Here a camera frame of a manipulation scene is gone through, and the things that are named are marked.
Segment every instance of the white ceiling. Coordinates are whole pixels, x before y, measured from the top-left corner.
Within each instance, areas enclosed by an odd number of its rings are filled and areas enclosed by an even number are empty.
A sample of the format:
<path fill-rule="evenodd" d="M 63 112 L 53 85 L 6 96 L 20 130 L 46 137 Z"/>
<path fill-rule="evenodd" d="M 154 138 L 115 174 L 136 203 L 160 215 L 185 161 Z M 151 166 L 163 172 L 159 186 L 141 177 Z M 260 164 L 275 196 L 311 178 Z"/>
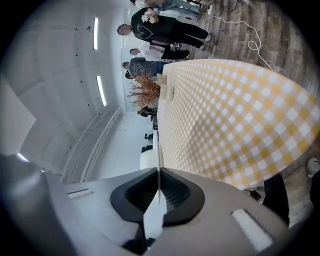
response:
<path fill-rule="evenodd" d="M 115 30 L 129 6 L 129 0 L 50 1 L 14 38 L 1 73 L 36 118 L 21 149 L 30 161 L 60 174 L 85 126 L 100 111 L 123 104 L 121 37 Z M 94 17 L 99 18 L 97 51 Z"/>

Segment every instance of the table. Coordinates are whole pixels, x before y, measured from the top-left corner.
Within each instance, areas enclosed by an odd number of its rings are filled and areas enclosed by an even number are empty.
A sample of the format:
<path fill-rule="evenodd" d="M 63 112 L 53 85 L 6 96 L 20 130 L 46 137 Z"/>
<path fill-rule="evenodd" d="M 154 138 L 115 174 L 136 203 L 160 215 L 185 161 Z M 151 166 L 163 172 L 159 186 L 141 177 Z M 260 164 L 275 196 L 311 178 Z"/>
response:
<path fill-rule="evenodd" d="M 285 169 L 320 131 L 317 100 L 268 69 L 197 59 L 163 74 L 174 86 L 157 112 L 164 167 L 243 189 Z"/>

